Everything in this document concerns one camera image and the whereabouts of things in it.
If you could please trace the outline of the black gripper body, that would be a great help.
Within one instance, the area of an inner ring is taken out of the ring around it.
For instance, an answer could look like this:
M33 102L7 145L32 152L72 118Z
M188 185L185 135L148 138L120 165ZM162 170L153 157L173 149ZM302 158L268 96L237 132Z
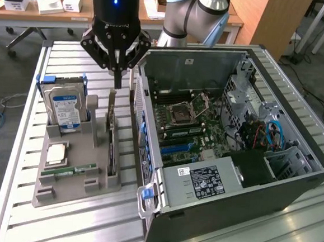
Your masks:
M117 64L119 66L120 42L123 29L140 29L139 0L93 0L92 26L96 35L111 32Z

